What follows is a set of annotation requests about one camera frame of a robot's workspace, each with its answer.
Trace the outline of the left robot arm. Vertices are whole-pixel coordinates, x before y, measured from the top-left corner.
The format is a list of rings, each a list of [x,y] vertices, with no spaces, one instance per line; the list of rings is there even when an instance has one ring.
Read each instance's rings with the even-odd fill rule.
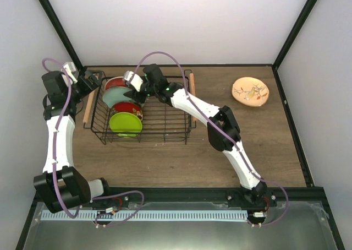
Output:
[[[34,177],[34,187],[52,213],[80,207],[92,200],[100,208],[112,203],[107,181],[86,180],[73,162],[76,106],[101,86],[103,76],[101,70],[86,70],[77,77],[60,70],[42,76],[47,91],[43,117],[48,128],[48,148],[42,174]]]

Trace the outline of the light blue plate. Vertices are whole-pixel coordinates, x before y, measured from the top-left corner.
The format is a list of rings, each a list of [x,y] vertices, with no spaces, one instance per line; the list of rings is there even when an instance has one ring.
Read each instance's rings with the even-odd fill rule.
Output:
[[[136,103],[135,100],[124,95],[125,93],[130,91],[131,89],[122,86],[111,87],[104,92],[102,100],[109,108],[112,108],[115,104],[119,102],[127,101]]]

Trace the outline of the beige floral plate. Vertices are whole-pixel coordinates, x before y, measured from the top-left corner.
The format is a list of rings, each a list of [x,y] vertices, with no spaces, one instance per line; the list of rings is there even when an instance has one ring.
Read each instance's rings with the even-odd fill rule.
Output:
[[[233,83],[232,96],[243,105],[261,107],[268,101],[270,91],[263,81],[253,77],[242,77]]]

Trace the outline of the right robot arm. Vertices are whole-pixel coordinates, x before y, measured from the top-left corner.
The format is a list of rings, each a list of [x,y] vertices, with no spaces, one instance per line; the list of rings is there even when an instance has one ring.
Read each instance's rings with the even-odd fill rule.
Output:
[[[132,71],[124,73],[124,83],[131,89],[124,95],[138,103],[144,103],[147,97],[155,97],[159,102],[184,111],[203,123],[207,127],[210,145],[222,152],[235,170],[245,203],[252,208],[258,207],[264,201],[267,185],[244,150],[240,128],[232,110],[228,106],[206,103],[188,92],[184,85],[169,82],[156,64],[145,67],[143,72],[143,77]]]

